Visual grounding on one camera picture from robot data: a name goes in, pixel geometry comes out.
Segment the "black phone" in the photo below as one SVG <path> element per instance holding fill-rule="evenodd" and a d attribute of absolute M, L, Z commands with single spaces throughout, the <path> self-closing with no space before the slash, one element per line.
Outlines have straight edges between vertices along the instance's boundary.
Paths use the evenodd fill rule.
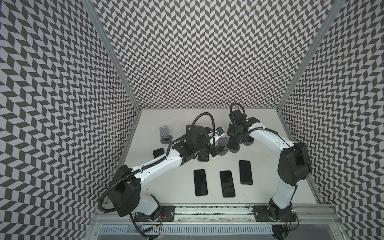
<path fill-rule="evenodd" d="M 154 159 L 156 159 L 156 158 L 158 158 L 164 154 L 165 154 L 164 148 L 159 148 L 159 149 L 153 150 Z"/>
<path fill-rule="evenodd" d="M 194 185 L 197 197 L 208 195 L 207 177 L 204 169 L 194 170 Z"/>
<path fill-rule="evenodd" d="M 239 161 L 240 182 L 242 185 L 253 185 L 253 176 L 251 162 L 240 160 Z"/>
<path fill-rule="evenodd" d="M 224 198 L 234 198 L 236 196 L 233 175 L 231 171 L 220 171 L 222 195 Z"/>
<path fill-rule="evenodd" d="M 229 140 L 228 140 L 227 148 L 235 150 L 238 148 L 238 146 L 240 146 L 240 145 L 237 142 L 237 138 L 234 136 L 230 136 Z"/>

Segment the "grey round-base phone stand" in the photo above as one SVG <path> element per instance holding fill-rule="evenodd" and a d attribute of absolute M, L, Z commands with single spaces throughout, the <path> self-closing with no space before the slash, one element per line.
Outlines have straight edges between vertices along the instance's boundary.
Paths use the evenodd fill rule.
<path fill-rule="evenodd" d="M 168 145 L 172 142 L 173 136 L 170 134 L 168 126 L 160 127 L 160 142 L 164 145 Z"/>

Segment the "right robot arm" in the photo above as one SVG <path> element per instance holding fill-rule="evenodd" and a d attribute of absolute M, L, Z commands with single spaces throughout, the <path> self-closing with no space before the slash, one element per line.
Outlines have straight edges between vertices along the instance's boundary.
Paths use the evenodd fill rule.
<path fill-rule="evenodd" d="M 280 181 L 274 196 L 270 199 L 267 211 L 274 222 L 289 219 L 294 215 L 292 199 L 298 183 L 306 180 L 312 171 L 307 145 L 285 140 L 278 132 L 265 127 L 260 120 L 248 118 L 244 109 L 233 111 L 230 108 L 231 123 L 227 149 L 238 151 L 241 144 L 258 140 L 279 157 L 277 168 Z"/>

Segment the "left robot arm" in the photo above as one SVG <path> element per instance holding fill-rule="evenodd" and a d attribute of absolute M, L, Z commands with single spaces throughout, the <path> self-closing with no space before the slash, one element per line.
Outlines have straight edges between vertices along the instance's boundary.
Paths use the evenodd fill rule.
<path fill-rule="evenodd" d="M 152 182 L 168 171 L 178 168 L 199 153 L 215 157 L 224 148 L 215 143 L 225 134 L 218 127 L 212 130 L 208 127 L 193 126 L 176 144 L 172 144 L 166 153 L 152 161 L 129 168 L 121 166 L 109 186 L 102 195 L 98 208 L 103 213 L 117 212 L 125 217 L 132 212 L 147 216 L 156 215 L 160 211 L 160 203 L 152 195 L 142 193 L 142 187 Z"/>

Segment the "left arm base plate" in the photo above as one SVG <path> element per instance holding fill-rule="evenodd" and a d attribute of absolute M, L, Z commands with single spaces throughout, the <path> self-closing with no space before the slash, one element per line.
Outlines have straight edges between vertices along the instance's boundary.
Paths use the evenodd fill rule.
<path fill-rule="evenodd" d="M 160 206 L 151 215 L 147 216 L 143 213 L 135 213 L 134 220 L 136 222 L 173 222 L 175 216 L 175 206 Z"/>

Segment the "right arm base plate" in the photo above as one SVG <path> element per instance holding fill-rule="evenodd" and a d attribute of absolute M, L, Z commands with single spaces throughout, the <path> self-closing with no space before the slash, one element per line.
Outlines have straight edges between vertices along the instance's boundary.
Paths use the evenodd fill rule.
<path fill-rule="evenodd" d="M 292 207 L 279 209 L 277 206 L 253 206 L 253 213 L 256 222 L 295 222 L 297 220 L 296 213 Z"/>

